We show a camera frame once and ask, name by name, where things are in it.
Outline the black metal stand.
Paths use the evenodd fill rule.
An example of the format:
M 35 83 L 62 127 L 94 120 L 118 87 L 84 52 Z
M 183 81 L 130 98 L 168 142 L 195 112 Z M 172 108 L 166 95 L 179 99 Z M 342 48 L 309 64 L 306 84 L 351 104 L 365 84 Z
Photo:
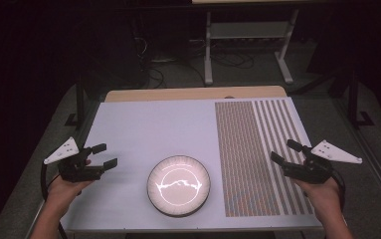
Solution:
M 374 125 L 374 122 L 370 118 L 367 112 L 360 112 L 358 110 L 358 75 L 355 71 L 352 71 L 348 84 L 348 107 L 347 116 L 350 123 L 359 129 L 364 125 Z
M 76 83 L 76 111 L 69 114 L 65 126 L 80 128 L 85 118 L 85 90 L 82 78 L 78 78 Z

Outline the white metal table frame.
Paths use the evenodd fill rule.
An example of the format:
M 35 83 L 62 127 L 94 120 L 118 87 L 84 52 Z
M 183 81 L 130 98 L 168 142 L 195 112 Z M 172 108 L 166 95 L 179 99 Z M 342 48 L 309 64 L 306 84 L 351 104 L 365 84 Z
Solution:
M 204 77 L 205 84 L 213 84 L 211 41 L 230 39 L 280 39 L 283 41 L 281 48 L 275 52 L 275 57 L 286 84 L 291 85 L 293 78 L 286 64 L 286 51 L 295 27 L 298 10 L 292 10 L 287 21 L 269 22 L 233 22 L 214 23 L 211 13 L 206 14 Z

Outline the person's left hand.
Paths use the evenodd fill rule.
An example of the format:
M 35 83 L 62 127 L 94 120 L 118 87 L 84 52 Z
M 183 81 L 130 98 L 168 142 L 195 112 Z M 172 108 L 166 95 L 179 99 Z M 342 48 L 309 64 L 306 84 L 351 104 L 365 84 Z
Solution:
M 52 210 L 64 216 L 75 198 L 91 184 L 91 181 L 69 182 L 63 180 L 63 178 L 58 175 L 53 179 L 49 187 L 46 204 L 49 205 Z

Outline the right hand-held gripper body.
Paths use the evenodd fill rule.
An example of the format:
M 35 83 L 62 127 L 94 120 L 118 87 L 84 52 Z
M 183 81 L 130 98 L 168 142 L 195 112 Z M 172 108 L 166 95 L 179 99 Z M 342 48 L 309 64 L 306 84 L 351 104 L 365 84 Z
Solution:
M 323 140 L 315 147 L 302 146 L 305 156 L 303 164 L 285 162 L 284 176 L 311 184 L 324 183 L 333 174 L 332 161 L 361 164 L 362 158 L 355 156 L 330 142 Z

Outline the person's right hand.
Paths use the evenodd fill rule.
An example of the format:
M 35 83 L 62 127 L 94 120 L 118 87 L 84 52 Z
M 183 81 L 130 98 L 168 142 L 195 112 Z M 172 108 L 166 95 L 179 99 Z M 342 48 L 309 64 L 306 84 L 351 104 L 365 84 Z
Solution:
M 322 184 L 311 184 L 294 179 L 293 182 L 306 194 L 319 220 L 340 217 L 339 188 L 333 178 Z

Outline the round plate with dark rim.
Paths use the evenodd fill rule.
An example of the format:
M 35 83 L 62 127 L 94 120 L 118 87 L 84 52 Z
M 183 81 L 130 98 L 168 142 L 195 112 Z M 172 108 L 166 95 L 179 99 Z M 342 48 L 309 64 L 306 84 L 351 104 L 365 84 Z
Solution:
M 151 204 L 170 217 L 186 217 L 206 202 L 211 188 L 208 170 L 197 159 L 174 155 L 157 163 L 148 175 Z

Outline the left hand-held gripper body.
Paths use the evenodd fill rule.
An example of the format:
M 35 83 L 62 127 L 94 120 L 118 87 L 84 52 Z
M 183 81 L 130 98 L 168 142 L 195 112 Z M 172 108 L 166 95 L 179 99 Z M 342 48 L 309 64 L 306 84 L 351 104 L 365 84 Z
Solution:
M 44 159 L 46 165 L 56 162 L 63 180 L 82 182 L 100 180 L 104 174 L 103 166 L 88 166 L 91 147 L 79 148 L 71 136 Z

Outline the white mat with striped print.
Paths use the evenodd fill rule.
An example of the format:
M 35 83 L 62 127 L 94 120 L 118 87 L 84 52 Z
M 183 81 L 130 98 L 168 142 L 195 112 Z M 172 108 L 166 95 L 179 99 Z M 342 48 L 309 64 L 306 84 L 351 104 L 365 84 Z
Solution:
M 93 163 L 118 165 L 84 190 L 62 223 L 70 232 L 317 228 L 302 191 L 271 160 L 276 152 L 303 161 L 289 139 L 309 143 L 289 98 L 104 103 L 87 143 L 107 145 Z M 204 205 L 181 218 L 159 212 L 147 195 L 153 167 L 174 155 L 200 161 L 211 180 Z

